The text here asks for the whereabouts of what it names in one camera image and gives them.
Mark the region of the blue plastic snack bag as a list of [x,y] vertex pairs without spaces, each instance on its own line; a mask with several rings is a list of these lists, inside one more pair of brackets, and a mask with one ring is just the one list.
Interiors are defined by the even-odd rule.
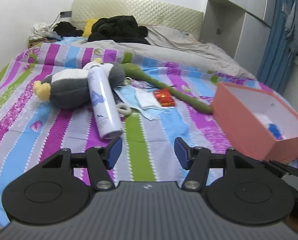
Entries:
[[275,137],[276,140],[284,140],[285,137],[278,126],[273,123],[267,124],[267,130]]

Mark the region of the orange cardboard box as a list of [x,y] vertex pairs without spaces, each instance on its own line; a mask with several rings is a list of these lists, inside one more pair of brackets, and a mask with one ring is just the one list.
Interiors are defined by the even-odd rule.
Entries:
[[298,114],[267,90],[219,82],[213,117],[231,145],[258,160],[298,157]]

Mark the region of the white rope ring toy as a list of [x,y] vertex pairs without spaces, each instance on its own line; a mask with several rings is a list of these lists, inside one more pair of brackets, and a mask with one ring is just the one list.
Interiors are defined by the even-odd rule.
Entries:
[[132,113],[131,108],[123,102],[117,103],[116,109],[120,116],[129,116]]

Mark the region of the red foil tea packet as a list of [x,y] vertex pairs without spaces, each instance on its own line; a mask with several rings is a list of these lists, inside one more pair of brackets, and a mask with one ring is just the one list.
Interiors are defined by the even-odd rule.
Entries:
[[153,94],[162,107],[175,107],[175,101],[167,88],[155,90]]

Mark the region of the blue face mask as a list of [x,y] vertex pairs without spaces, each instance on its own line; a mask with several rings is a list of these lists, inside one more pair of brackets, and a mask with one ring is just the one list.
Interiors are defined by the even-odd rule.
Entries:
[[153,92],[127,85],[114,89],[118,97],[129,107],[138,110],[143,117],[152,121],[162,113],[170,113],[167,107],[162,107]]

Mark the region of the clear zip pouch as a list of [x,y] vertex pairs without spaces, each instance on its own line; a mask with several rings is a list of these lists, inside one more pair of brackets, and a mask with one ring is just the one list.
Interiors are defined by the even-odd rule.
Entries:
[[268,128],[269,125],[273,123],[266,114],[254,112],[253,115],[265,128]]

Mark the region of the striped colourful bed sheet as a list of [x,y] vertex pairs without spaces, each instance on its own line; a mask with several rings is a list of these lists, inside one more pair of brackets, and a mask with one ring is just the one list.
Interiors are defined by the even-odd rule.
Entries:
[[[25,50],[0,72],[0,228],[9,222],[1,195],[12,180],[60,148],[76,153],[106,145],[100,139],[89,105],[62,110],[41,102],[33,93],[35,81],[65,69],[81,68],[96,58],[135,63],[153,78],[205,103],[213,100],[221,81],[267,90],[266,85],[255,80],[203,72],[178,62],[118,50],[64,44],[40,44]],[[186,171],[173,151],[176,137],[182,137],[191,146],[205,145],[217,153],[224,153],[230,146],[212,116],[200,114],[181,101],[152,120],[134,112],[122,124],[122,154],[109,171],[115,183],[122,180],[182,183]]]

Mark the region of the white lilac spray can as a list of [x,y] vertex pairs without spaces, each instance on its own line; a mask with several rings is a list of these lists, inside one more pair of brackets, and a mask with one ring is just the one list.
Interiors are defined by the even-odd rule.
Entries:
[[103,140],[120,137],[122,124],[103,64],[88,63],[88,88],[99,136]]

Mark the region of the grey white penguin plush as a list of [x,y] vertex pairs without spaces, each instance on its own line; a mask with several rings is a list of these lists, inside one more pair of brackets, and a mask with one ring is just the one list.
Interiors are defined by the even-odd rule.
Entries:
[[83,68],[68,68],[47,76],[33,84],[34,94],[43,102],[50,102],[61,109],[75,109],[90,101],[88,72],[100,67],[108,78],[110,88],[124,84],[125,72],[118,64],[103,63],[100,58],[87,63]]

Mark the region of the blue curtain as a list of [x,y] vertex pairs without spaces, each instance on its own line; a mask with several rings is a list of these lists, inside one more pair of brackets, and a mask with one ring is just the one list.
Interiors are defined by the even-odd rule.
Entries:
[[276,0],[273,22],[257,79],[278,93],[283,93],[290,78],[296,55],[292,55],[284,30],[286,16],[283,3],[290,8],[294,0]]

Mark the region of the hanging denim shirt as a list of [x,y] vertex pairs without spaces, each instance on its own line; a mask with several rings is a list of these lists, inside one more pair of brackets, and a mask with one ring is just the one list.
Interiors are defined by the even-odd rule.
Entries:
[[298,54],[298,0],[294,0],[292,7],[283,3],[282,12],[286,16],[284,30],[289,44],[289,50],[292,55]]

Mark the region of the white crumpled clothes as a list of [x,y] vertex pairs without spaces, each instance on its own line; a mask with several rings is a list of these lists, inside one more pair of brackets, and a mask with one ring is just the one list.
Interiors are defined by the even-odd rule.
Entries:
[[57,33],[53,31],[53,25],[45,22],[34,24],[29,34],[29,40],[38,40],[41,38],[55,38]]

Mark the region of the grey duvet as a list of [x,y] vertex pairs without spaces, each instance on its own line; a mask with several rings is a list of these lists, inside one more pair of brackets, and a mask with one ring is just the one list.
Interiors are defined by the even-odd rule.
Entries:
[[170,61],[235,77],[255,79],[223,49],[213,43],[201,43],[193,35],[174,28],[149,26],[146,40],[149,44],[117,43],[113,40],[87,42],[74,41],[71,45],[82,48],[113,49],[137,54],[159,61]]

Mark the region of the yellow pillow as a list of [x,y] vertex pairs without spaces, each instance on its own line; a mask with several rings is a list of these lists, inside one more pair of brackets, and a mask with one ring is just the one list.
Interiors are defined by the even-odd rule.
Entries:
[[92,33],[92,26],[97,21],[98,21],[98,19],[96,19],[96,18],[90,18],[90,19],[86,20],[86,24],[84,26],[83,35],[82,35],[83,37],[90,36],[90,34]]

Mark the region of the wall power socket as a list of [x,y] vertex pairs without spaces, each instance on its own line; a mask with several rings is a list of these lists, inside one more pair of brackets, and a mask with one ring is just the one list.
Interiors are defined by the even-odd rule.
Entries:
[[72,11],[61,11],[60,18],[71,18]]

